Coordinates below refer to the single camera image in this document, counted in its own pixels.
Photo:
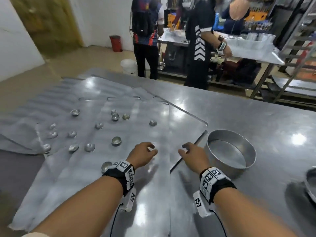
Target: left hand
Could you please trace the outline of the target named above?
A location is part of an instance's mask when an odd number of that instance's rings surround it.
[[[158,150],[150,151],[148,147],[154,149],[155,146],[151,142],[142,142],[135,146],[135,148],[130,152],[128,158],[126,159],[131,163],[135,170],[139,167],[147,165],[151,159],[157,155]]]

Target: red trash can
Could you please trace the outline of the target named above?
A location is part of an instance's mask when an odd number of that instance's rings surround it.
[[[110,39],[111,39],[111,43],[112,43],[112,49],[114,52],[123,51],[120,36],[113,35],[113,36],[110,36]]]

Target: black cable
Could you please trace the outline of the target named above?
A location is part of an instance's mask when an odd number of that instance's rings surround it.
[[[215,213],[215,211],[212,211],[212,210],[210,210],[211,212],[213,212],[215,215],[216,215],[216,217],[218,218],[218,220],[219,220],[219,222],[221,223],[221,225],[222,225],[222,228],[223,228],[223,231],[224,231],[224,234],[225,234],[225,237],[227,237],[227,235],[226,235],[226,231],[225,231],[225,228],[224,228],[224,226],[223,226],[223,223],[221,222],[221,219],[218,217],[218,215]]]
[[[115,222],[115,219],[116,219],[116,215],[118,214],[119,207],[120,207],[121,205],[123,205],[123,204],[120,204],[120,205],[118,206],[118,208],[117,208],[117,210],[116,210],[116,213],[115,213],[115,215],[114,215],[114,219],[113,219],[113,223],[112,223],[112,227],[111,227],[111,232],[110,232],[110,237],[111,237],[111,235],[112,235],[112,230],[113,230],[114,222]]]

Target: hijab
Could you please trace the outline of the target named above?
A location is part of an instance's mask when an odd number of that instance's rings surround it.
[[[229,15],[231,19],[235,21],[239,21],[240,19],[244,18],[249,8],[250,8],[249,1],[235,0],[229,6]]]

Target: white sleeve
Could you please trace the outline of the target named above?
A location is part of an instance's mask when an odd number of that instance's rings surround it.
[[[164,15],[164,11],[163,11],[163,6],[161,6],[160,9],[159,9],[157,24],[158,25],[164,25],[165,24],[165,15]]]

